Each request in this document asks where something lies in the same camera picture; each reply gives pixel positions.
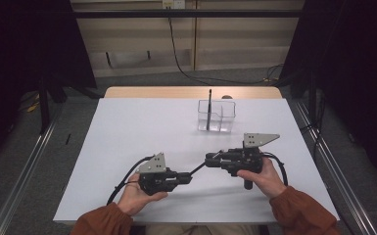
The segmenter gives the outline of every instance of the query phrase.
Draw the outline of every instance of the gray floor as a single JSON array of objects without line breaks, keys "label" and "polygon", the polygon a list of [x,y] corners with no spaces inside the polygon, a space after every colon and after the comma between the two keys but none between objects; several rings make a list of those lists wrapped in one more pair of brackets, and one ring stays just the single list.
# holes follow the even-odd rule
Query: gray floor
[{"label": "gray floor", "polygon": [[[204,70],[190,74],[250,82],[260,81],[266,77],[266,69]],[[206,81],[213,85],[235,84],[209,79]],[[99,88],[94,91],[99,94],[104,94],[106,89],[113,85],[202,85],[184,77],[180,72],[104,77],[98,78],[97,82]],[[270,85],[270,82],[259,85]],[[68,234],[71,230],[70,227],[57,224],[52,219],[69,181],[98,101],[84,97],[69,88],[66,88],[66,92],[69,98],[62,105],[60,118],[27,184],[6,234]],[[300,100],[291,99],[289,87],[281,88],[281,92],[288,100],[298,125],[304,126],[296,104],[299,101],[307,102],[307,97]],[[31,100],[25,102],[23,106],[29,105],[30,102]],[[51,110],[55,111],[59,106],[51,103]],[[20,111],[12,133],[0,150],[0,209],[23,170],[38,138],[39,129],[39,109],[32,113]],[[325,110],[322,135],[377,230],[377,170],[371,165],[362,147],[351,141],[345,125],[329,106]],[[313,141],[308,132],[303,136],[312,152]],[[317,158],[317,163],[337,208],[350,224],[354,234],[361,234],[347,203],[320,157]],[[339,222],[339,227],[342,234],[351,234],[343,221]],[[281,234],[276,224],[270,225],[269,228],[271,234]]]}]

